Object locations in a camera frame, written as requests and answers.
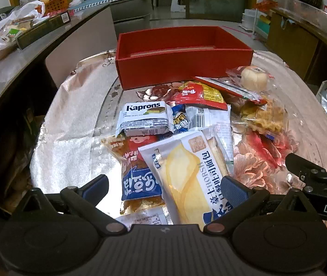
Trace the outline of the red blue cake packet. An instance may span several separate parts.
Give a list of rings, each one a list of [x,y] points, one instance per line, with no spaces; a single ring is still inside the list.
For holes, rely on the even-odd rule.
[[[139,151],[140,147],[156,141],[156,135],[126,136],[123,133],[102,138],[102,144],[122,167],[121,215],[165,204],[162,189]]]

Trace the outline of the toast bread packet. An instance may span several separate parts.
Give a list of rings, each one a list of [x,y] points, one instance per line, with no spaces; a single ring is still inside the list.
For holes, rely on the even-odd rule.
[[[139,148],[162,188],[174,224],[199,228],[232,209],[221,191],[228,157],[214,128],[188,131]]]

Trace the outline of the waffle cookies clear packet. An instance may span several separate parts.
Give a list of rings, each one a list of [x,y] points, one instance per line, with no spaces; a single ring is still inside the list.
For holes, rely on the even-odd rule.
[[[246,102],[240,109],[241,121],[253,131],[277,135],[288,127],[288,113],[277,98],[266,98],[266,104]]]

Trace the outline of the white snack packet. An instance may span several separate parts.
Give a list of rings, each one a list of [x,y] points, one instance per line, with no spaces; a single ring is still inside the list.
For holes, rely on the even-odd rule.
[[[228,159],[234,163],[233,136],[230,122],[231,106],[227,105],[227,110],[208,108],[201,105],[185,106],[188,129],[202,130],[204,128],[214,128]]]

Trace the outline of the small blue candy packet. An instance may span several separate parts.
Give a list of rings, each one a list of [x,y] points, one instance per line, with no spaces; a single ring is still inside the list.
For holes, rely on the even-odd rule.
[[[175,105],[172,107],[172,117],[175,134],[188,131],[188,118],[184,104]]]

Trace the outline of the Kaprons wafer packet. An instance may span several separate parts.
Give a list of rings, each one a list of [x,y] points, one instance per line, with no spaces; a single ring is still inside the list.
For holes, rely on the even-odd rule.
[[[173,113],[164,101],[126,103],[117,120],[115,136],[148,136],[174,133]]]

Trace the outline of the round white bun packet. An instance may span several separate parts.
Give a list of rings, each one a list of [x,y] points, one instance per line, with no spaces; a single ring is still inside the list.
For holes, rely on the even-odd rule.
[[[264,92],[271,88],[274,77],[257,66],[240,66],[226,71],[232,82],[253,92]]]

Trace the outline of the red white long packet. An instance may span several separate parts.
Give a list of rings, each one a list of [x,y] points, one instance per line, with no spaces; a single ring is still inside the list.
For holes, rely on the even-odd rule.
[[[265,105],[267,101],[263,98],[259,93],[250,91],[243,87],[239,87],[237,85],[233,85],[229,82],[222,81],[218,78],[210,78],[210,77],[194,77],[196,81],[204,83],[210,87],[213,87],[219,91],[226,92],[235,97],[240,97],[243,100],[251,101],[256,105]]]

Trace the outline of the red yellow snack bag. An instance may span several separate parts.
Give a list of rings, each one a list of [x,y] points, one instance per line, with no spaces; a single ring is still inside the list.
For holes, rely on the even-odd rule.
[[[171,105],[202,105],[228,110],[228,105],[219,90],[201,82],[188,81],[177,88],[176,93],[169,98]]]

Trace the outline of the floral tablecloth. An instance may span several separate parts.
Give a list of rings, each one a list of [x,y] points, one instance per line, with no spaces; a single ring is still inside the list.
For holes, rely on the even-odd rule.
[[[327,115],[316,96],[274,53],[255,51],[251,63],[273,76],[275,93],[292,117],[299,154],[327,170]],[[110,187],[98,208],[118,217],[121,167],[101,140],[114,132],[123,104],[137,99],[134,90],[121,88],[115,51],[81,60],[59,87],[41,126],[30,164],[33,185],[58,193],[104,174]]]

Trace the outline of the red cardboard box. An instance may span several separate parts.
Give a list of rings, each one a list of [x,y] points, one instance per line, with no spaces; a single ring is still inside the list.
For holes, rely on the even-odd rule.
[[[220,26],[179,26],[120,34],[115,63],[123,89],[219,78],[249,66],[253,49]]]

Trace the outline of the dark green box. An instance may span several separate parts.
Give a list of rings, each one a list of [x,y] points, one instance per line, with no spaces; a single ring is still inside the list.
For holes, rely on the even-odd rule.
[[[17,39],[17,47],[21,50],[25,49],[27,46],[37,41],[41,37],[47,35],[48,33],[62,27],[63,25],[70,22],[69,13],[63,12],[57,14],[56,16],[50,17],[43,23],[39,23],[32,27],[28,31],[21,34]]]

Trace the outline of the grey sofa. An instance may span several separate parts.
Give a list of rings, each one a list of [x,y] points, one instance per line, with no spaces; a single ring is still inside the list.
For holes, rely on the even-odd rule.
[[[121,0],[111,3],[110,8],[117,36],[150,29],[152,0]]]

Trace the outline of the white plastic bag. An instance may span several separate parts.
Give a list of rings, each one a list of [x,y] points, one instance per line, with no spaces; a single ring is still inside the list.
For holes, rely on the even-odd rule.
[[[33,1],[0,21],[0,59],[15,46],[16,39],[30,29],[31,22],[45,14],[45,4]]]

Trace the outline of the orange plastic basket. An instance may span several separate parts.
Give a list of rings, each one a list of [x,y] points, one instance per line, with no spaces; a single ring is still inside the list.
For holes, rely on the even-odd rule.
[[[44,3],[44,16],[54,12],[66,10],[69,7],[68,0],[41,0]]]

